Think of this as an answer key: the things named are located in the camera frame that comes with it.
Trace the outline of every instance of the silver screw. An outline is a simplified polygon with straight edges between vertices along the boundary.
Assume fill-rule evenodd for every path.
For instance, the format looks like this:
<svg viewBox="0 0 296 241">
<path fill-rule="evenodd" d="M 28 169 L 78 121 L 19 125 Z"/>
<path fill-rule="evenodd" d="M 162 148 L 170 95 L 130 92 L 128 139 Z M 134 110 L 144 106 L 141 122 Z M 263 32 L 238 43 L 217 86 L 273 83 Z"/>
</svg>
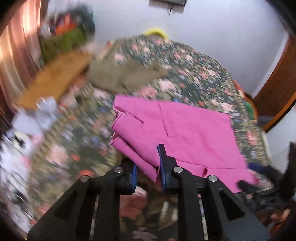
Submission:
<svg viewBox="0 0 296 241">
<path fill-rule="evenodd" d="M 211 182 L 215 182 L 218 180 L 218 178 L 215 176 L 215 175 L 210 175 L 208 176 L 208 179 L 211 181 Z"/>
<path fill-rule="evenodd" d="M 182 168 L 182 167 L 175 167 L 175 168 L 174 168 L 174 171 L 175 171 L 176 173 L 181 173 L 181 172 L 183 171 L 183 168 Z"/>
<path fill-rule="evenodd" d="M 121 172 L 123 172 L 123 168 L 122 167 L 116 167 L 116 168 L 114 168 L 114 171 L 116 173 L 121 173 Z"/>
<path fill-rule="evenodd" d="M 83 183 L 87 182 L 88 179 L 89 179 L 89 176 L 86 176 L 86 175 L 80 177 L 80 181 L 83 182 Z"/>
</svg>

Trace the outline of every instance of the curtain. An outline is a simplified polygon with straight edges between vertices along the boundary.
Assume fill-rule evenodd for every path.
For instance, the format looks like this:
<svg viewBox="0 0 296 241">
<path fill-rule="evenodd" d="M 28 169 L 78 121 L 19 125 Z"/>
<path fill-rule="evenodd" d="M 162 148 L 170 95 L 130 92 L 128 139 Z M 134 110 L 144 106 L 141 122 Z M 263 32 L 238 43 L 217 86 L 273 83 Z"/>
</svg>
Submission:
<svg viewBox="0 0 296 241">
<path fill-rule="evenodd" d="M 27 0 L 16 10 L 0 36 L 0 95 L 12 112 L 13 103 L 40 69 L 37 29 L 41 1 Z"/>
</svg>

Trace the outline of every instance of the folded pink cloth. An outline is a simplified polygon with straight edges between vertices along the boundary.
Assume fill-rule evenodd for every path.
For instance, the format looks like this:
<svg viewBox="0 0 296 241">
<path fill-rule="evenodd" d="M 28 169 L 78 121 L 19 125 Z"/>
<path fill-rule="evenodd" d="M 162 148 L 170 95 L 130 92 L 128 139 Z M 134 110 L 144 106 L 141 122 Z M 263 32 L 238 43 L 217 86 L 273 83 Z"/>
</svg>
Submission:
<svg viewBox="0 0 296 241">
<path fill-rule="evenodd" d="M 116 95 L 117 118 L 111 145 L 130 158 L 152 181 L 157 180 L 164 144 L 168 156 L 200 177 L 216 175 L 232 192 L 237 181 L 258 184 L 247 170 L 227 114 L 186 104 Z"/>
</svg>

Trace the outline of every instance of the white wall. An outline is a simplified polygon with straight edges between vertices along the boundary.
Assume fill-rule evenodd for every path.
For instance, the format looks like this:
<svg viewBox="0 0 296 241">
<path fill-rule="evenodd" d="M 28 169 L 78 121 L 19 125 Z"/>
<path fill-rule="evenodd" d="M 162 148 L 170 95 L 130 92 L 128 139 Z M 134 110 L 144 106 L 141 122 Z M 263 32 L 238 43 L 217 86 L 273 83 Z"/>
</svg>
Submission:
<svg viewBox="0 0 296 241">
<path fill-rule="evenodd" d="M 78 0 L 51 0 L 49 12 Z M 100 42 L 162 28 L 170 39 L 215 58 L 256 95 L 275 68 L 288 34 L 265 0 L 188 0 L 183 14 L 149 0 L 80 0 L 93 7 Z"/>
<path fill-rule="evenodd" d="M 288 164 L 289 143 L 296 142 L 296 105 L 266 136 L 272 165 L 283 172 Z"/>
</svg>

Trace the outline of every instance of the floral bedspread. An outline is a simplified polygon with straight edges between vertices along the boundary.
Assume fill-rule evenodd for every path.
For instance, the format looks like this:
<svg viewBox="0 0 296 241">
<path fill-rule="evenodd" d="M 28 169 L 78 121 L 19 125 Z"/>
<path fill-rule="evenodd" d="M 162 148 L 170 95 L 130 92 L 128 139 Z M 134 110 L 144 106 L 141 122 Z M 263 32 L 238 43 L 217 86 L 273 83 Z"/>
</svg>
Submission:
<svg viewBox="0 0 296 241">
<path fill-rule="evenodd" d="M 131 93 L 227 113 L 245 160 L 267 164 L 262 136 L 251 121 L 233 81 L 214 59 L 182 43 L 138 36 L 117 40 L 105 61 L 122 64 L 132 58 L 142 64 L 159 61 L 169 75 Z M 70 110 L 52 127 L 38 151 L 29 194 L 34 224 L 82 175 L 96 177 L 118 165 L 121 154 L 110 146 L 114 95 L 87 84 Z M 121 240 L 177 239 L 177 197 L 165 196 L 140 172 L 136 193 L 121 196 Z"/>
</svg>

